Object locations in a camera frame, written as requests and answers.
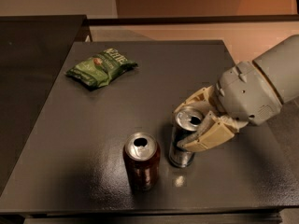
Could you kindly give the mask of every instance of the gray robotic hand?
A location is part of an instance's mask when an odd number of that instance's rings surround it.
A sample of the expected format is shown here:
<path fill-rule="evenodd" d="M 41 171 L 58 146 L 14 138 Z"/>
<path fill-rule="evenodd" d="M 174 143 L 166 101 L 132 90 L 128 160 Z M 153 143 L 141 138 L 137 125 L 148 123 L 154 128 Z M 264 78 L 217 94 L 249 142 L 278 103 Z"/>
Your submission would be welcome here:
<path fill-rule="evenodd" d="M 202 114 L 197 131 L 178 147 L 200 152 L 230 140 L 251 123 L 260 125 L 299 96 L 299 35 L 293 35 L 252 62 L 225 71 L 217 84 L 191 95 L 175 111 L 188 106 Z"/>

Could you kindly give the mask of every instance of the snack bag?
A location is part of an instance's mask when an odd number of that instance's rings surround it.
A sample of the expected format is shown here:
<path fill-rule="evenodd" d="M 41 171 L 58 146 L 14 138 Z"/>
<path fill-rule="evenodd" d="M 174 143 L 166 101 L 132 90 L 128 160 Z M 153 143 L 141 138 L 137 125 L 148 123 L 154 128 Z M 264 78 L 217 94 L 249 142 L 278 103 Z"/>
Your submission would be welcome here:
<path fill-rule="evenodd" d="M 66 75 L 94 90 L 108 85 L 122 73 L 137 66 L 136 62 L 128 60 L 116 49 L 106 49 L 75 65 Z"/>

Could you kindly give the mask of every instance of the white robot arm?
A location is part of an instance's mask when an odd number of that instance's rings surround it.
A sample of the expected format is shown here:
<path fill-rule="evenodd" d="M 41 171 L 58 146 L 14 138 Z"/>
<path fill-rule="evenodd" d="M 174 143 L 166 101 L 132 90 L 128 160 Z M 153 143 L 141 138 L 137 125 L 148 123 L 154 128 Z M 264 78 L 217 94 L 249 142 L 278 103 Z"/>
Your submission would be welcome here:
<path fill-rule="evenodd" d="M 178 147 L 200 152 L 218 146 L 248 123 L 260 125 L 279 114 L 283 104 L 298 96 L 299 35 L 293 35 L 252 62 L 225 71 L 216 85 L 181 104 L 175 114 L 191 106 L 203 119 L 197 132 L 179 141 Z"/>

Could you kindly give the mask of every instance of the gray tabletop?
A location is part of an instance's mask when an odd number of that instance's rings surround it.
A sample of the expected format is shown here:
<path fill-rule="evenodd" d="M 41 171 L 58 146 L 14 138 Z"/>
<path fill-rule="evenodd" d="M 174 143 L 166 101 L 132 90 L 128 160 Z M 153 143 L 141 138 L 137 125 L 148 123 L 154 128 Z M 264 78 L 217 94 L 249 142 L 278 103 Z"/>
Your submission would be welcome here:
<path fill-rule="evenodd" d="M 138 62 L 87 91 L 64 72 L 105 48 Z M 299 205 L 299 186 L 267 124 L 196 154 L 185 169 L 167 158 L 171 111 L 234 65 L 220 41 L 75 43 L 0 198 L 2 213 L 187 214 Z M 132 193 L 122 159 L 135 132 L 162 149 L 160 179 Z"/>

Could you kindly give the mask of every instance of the can opening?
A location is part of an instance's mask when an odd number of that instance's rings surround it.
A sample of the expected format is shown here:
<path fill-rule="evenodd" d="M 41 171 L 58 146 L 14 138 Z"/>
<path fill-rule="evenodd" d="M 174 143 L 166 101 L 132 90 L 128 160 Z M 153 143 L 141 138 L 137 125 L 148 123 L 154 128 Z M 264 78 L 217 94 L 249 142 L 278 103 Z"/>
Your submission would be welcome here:
<path fill-rule="evenodd" d="M 136 147 L 144 147 L 145 145 L 148 144 L 148 140 L 146 138 L 136 138 L 136 140 L 134 140 L 134 145 Z"/>
<path fill-rule="evenodd" d="M 198 117 L 196 117 L 196 116 L 191 117 L 191 120 L 190 120 L 191 124 L 198 125 L 198 124 L 200 124 L 200 122 L 201 122 L 201 120 Z"/>

